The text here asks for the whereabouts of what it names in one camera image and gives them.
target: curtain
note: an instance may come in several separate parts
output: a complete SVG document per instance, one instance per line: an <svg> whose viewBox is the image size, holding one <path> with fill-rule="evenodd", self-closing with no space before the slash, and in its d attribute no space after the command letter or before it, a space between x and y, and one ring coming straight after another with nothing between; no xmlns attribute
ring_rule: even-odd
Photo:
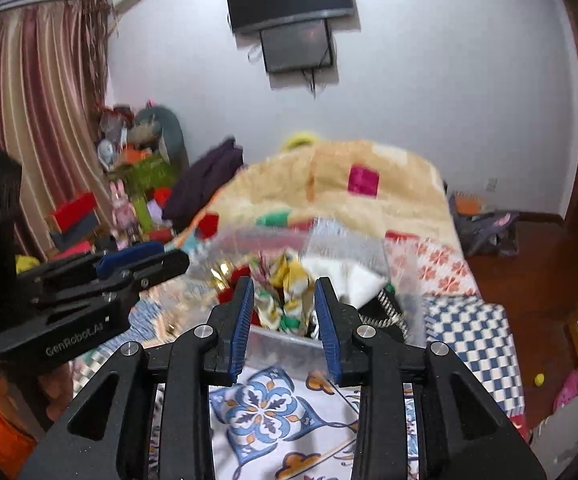
<svg viewBox="0 0 578 480"><path fill-rule="evenodd" d="M16 239L43 256L45 216L90 190L109 225L108 190L91 141L82 47L82 1L0 13L0 147L22 164Z"/></svg>
<svg viewBox="0 0 578 480"><path fill-rule="evenodd" d="M82 43L84 59L86 59L86 75L88 76L90 95L92 97L89 108L92 111L92 120L96 126L91 129L91 132L95 134L94 140L97 141L99 140L97 124L104 109L104 96L108 78L106 54L111 5L109 0L82 0L82 11Z"/></svg>

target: purple clothing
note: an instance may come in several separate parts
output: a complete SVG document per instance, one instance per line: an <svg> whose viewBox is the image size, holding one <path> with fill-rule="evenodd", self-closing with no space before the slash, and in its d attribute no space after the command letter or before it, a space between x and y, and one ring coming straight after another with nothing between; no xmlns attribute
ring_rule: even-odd
<svg viewBox="0 0 578 480"><path fill-rule="evenodd" d="M227 137L180 176L171 189L162 218L173 221L178 230L187 228L213 194L243 165L242 147L236 145L236 139Z"/></svg>

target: yellow blanket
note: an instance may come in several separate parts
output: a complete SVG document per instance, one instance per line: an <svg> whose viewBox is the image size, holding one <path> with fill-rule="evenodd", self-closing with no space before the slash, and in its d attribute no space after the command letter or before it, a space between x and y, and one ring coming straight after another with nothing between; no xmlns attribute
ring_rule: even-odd
<svg viewBox="0 0 578 480"><path fill-rule="evenodd" d="M376 196L349 192L352 167L378 174ZM378 238L392 230L460 248L435 167L415 153L367 140L322 142L272 156L239 172L207 207L220 215L221 226L253 224L278 210L291 211L289 222L335 218Z"/></svg>

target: bag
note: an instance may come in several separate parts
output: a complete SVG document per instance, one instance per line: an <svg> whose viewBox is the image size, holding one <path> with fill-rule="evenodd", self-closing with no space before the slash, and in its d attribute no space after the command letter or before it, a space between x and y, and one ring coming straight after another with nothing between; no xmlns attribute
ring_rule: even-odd
<svg viewBox="0 0 578 480"><path fill-rule="evenodd" d="M449 198L451 216L466 258L476 254L517 256L518 241L515 221L517 211L493 211L475 216L457 213L455 197Z"/></svg>

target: pink bunny toy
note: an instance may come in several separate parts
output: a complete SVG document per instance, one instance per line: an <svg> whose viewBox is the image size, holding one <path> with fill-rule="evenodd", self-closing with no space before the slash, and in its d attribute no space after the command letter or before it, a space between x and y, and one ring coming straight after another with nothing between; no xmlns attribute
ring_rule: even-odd
<svg viewBox="0 0 578 480"><path fill-rule="evenodd" d="M137 216L133 204L124 192L124 183L121 180L110 182L111 199L113 205L114 227L121 231L134 227L137 224Z"/></svg>

